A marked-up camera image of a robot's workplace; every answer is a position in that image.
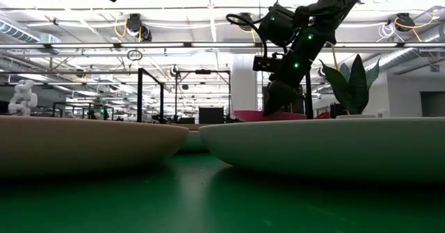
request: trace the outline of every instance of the beige bowl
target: beige bowl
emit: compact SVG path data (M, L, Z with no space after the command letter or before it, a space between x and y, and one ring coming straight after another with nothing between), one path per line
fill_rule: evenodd
M161 124L0 116L0 177L74 174L157 163L188 129Z

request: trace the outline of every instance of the wall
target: wall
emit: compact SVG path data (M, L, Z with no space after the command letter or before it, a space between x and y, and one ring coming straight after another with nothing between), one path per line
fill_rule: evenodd
M329 106L332 103L339 103L334 95L321 95L321 99L314 99L314 114L316 109ZM389 94L387 73L381 72L369 90L369 102L363 111L364 115L382 114L383 117L389 117Z
M369 102L363 114L374 115L375 117L378 117L380 114L384 118L390 116L388 78L386 72L381 72L371 86L371 89L369 89Z
M442 77L389 77L391 117L421 117L421 91L445 91Z
M312 107L314 108L314 115L316 114L317 109L324 108L332 103L338 103L334 95L321 95L321 99L313 99Z

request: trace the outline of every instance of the black metal frame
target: black metal frame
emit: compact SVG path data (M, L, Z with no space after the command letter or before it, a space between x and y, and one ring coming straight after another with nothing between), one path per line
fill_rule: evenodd
M159 104L159 122L162 124L164 123L164 83L159 81L156 77L154 77L152 74L150 74L147 70L144 68L138 69L138 107L137 107L137 121L136 122L142 122L142 96L143 96L143 76L146 74L147 76L151 77L157 84L159 84L160 89L160 104Z
M306 73L306 100L305 111L307 119L314 119L314 107L312 106L312 85L311 85L311 72Z
M74 110L74 108L77 107L77 106L75 106L73 104L85 104L85 103L83 103L83 102L54 102L53 103L53 116L52 117L53 118L56 117L56 105L71 106L73 108L73 110ZM93 107L91 107L91 103L88 104L88 119L90 119L89 112L90 112L91 108L93 108L93 109L94 108L111 109L111 120L114 120L114 108L113 107L108 107L107 105L97 105L97 104L96 105L93 104ZM85 118L85 109L86 109L86 107L82 107L82 119ZM60 110L60 118L62 118L62 116L63 116L63 113L62 113L62 110Z
M186 73L186 75L181 79L184 80L190 73L195 74L211 74L211 73L227 73L229 75L229 81L227 85L229 86L229 107L228 107L228 116L230 117L230 101L232 100L232 78L231 78L231 71L230 70L177 70L175 72L175 120L178 117L178 75L179 73Z

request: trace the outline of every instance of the white bowl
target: white bowl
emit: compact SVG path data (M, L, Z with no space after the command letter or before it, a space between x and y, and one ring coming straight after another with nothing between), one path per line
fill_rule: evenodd
M0 177L72 174L157 163L185 141L183 127L0 116Z
M200 128L220 160L337 179L445 181L445 118L245 122Z

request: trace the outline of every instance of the white column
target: white column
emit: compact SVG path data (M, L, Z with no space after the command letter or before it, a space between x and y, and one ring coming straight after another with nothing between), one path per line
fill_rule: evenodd
M257 72L252 70L254 55L237 54L232 63L233 111L256 111Z

